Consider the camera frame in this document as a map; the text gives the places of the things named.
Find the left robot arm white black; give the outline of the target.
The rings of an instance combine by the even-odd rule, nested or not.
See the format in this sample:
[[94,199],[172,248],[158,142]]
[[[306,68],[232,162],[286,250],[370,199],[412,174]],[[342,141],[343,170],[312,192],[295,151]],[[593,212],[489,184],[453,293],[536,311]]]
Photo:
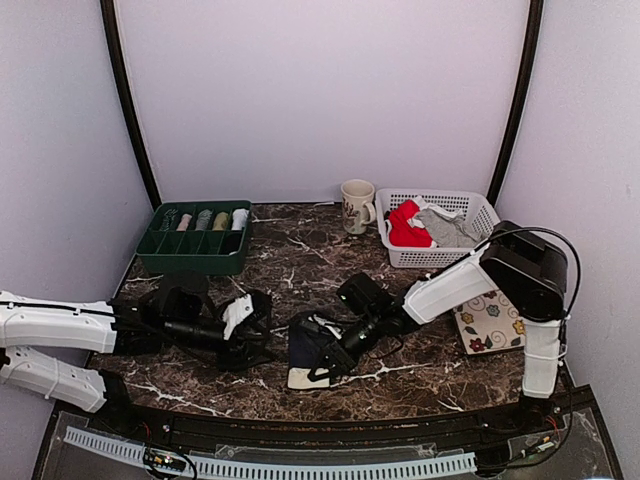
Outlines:
[[1,294],[1,380],[74,405],[120,436],[141,427],[122,377],[76,367],[42,353],[72,348],[116,356],[174,347],[221,372],[268,363],[272,299],[252,290],[216,306],[203,292],[179,287],[137,301],[64,303]]

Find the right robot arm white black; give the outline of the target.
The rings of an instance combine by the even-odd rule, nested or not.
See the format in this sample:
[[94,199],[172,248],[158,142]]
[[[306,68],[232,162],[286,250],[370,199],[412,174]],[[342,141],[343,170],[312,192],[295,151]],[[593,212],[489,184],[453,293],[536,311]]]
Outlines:
[[414,331],[483,294],[501,291],[522,318],[526,335],[522,394],[527,398],[511,410],[510,424],[521,434],[534,432],[549,416],[545,399],[555,391],[563,331],[575,303],[565,296],[568,261],[579,257],[572,244],[560,249],[547,242],[550,233],[502,221],[486,240],[397,296],[364,273],[352,276],[338,295],[361,319],[320,349],[309,380],[341,377],[381,338]]

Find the navy underwear cream waistband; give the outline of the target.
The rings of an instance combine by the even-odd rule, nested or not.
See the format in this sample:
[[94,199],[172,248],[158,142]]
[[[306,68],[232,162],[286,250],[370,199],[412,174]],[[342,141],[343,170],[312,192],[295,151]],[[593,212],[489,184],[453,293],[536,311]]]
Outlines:
[[308,378],[321,348],[334,339],[324,327],[309,330],[299,325],[288,329],[288,376],[287,387],[296,391],[326,389],[330,387],[328,378],[311,381]]

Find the grey underwear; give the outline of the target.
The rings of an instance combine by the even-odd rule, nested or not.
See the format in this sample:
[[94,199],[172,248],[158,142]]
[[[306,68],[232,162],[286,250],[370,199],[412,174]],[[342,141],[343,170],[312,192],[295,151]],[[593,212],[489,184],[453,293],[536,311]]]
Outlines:
[[423,197],[412,199],[420,211],[410,221],[412,226],[424,227],[434,240],[436,247],[473,248],[488,235],[474,230],[465,223],[461,210],[450,211]]

